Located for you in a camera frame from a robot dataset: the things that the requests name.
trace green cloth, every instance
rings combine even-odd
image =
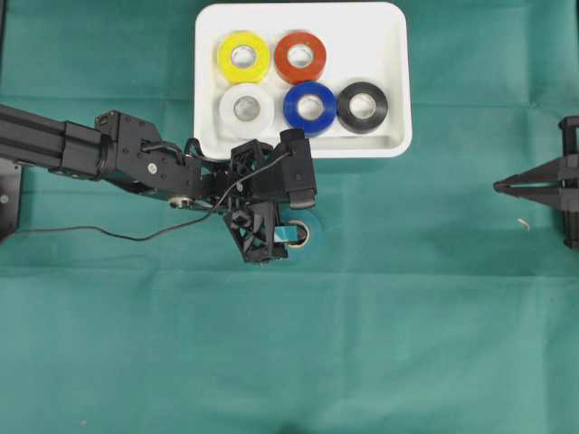
[[[317,160],[325,243],[244,265],[219,218],[150,243],[0,248],[6,433],[565,433],[579,429],[579,256],[492,183],[561,155],[575,0],[401,0],[414,139]],[[195,0],[9,0],[1,102],[192,131]],[[26,173],[22,227],[146,234],[192,217]],[[531,225],[526,231],[517,218]]]

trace white tray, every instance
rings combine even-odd
[[[314,33],[326,45],[327,63],[319,81],[337,96],[348,84],[368,80],[384,90],[389,102],[384,123],[368,135],[345,130],[336,120],[319,137],[310,139],[314,158],[393,157],[412,140],[406,20],[389,3],[286,3],[210,5],[195,22],[194,134],[206,156],[227,159],[233,147],[244,142],[222,128],[217,107],[231,86],[217,68],[219,43],[231,32],[257,33],[271,48],[272,65],[259,83],[276,101],[273,124],[258,138],[276,145],[288,125],[282,101],[291,85],[273,65],[277,41],[289,31]]]

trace red tape roll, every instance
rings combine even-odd
[[[303,68],[292,65],[288,58],[291,48],[296,45],[307,46],[313,54],[311,62]],[[274,59],[278,74],[288,83],[313,81],[319,79],[326,66],[326,47],[318,37],[311,33],[294,32],[284,36],[278,42]]]

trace black tape roll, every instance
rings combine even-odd
[[[374,100],[375,110],[368,118],[357,118],[350,109],[350,102],[356,95],[366,94]],[[337,97],[337,118],[342,126],[357,134],[365,134],[375,130],[384,122],[388,114],[388,99],[385,94],[372,83],[359,81],[350,84]]]

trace black cable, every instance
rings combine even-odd
[[[221,198],[219,199],[219,201],[217,201],[217,203],[203,216],[200,217],[199,219],[195,219],[195,220],[191,220],[189,222],[185,222],[185,223],[180,223],[180,224],[176,224],[175,226],[169,226],[168,228],[164,228],[160,231],[151,233],[150,235],[146,236],[146,237],[131,237],[129,235],[121,235],[118,233],[114,233],[114,232],[110,232],[107,231],[105,229],[102,229],[98,226],[71,226],[70,228],[55,228],[55,229],[29,229],[29,230],[25,230],[25,231],[17,231],[15,233],[33,233],[33,232],[66,232],[66,231],[98,231],[100,233],[102,233],[103,235],[107,235],[113,238],[120,238],[122,240],[129,240],[129,241],[137,241],[137,242],[141,242],[141,241],[150,241],[153,240],[154,238],[158,237],[159,235],[163,235],[165,233],[171,232],[171,231],[177,231],[179,229],[183,229],[189,226],[193,226],[194,224],[200,223],[200,222],[204,222],[205,220],[207,220],[211,214],[213,214],[215,212],[215,210],[217,210],[217,208],[219,208],[219,206],[223,203],[223,201],[225,200],[225,198],[229,195],[229,193],[232,191],[233,188],[235,188],[235,186],[238,183],[242,183],[244,181],[247,181],[250,178],[253,178],[255,175],[260,174],[261,172],[264,172],[272,167],[274,167],[277,163],[279,163],[282,159],[284,159],[286,156],[290,156],[291,153],[286,153],[286,154],[282,154],[281,156],[278,156],[275,160],[273,160],[271,163],[266,164],[263,167],[260,167],[259,169],[254,170],[253,172],[251,172],[250,174],[246,175],[246,176],[242,176],[240,179],[238,179],[237,181],[235,181],[235,183],[231,184],[229,187],[227,187],[227,189],[223,192],[223,195],[221,196]]]
[[[97,164],[97,174],[94,178],[92,178],[93,181],[100,181],[102,179],[102,176],[104,175],[104,168],[105,168],[105,164],[107,163],[107,157],[109,156],[109,144],[105,143],[102,148],[100,149],[100,159],[99,159],[99,163]]]
[[[198,160],[205,161],[206,163],[215,163],[217,165],[221,165],[226,163],[228,160],[217,160],[215,158],[209,158],[208,156],[204,156],[203,152],[201,152],[201,146],[199,145],[199,140],[192,137],[187,140],[185,143],[185,155],[192,156],[193,158],[197,158]]]
[[[185,165],[185,160],[183,158],[183,154],[181,153],[181,149],[175,143],[170,142],[155,142],[155,143],[147,143],[141,147],[141,151],[143,152],[151,152],[157,151],[158,149],[166,149],[168,151],[173,151],[177,158],[177,163],[179,165]]]

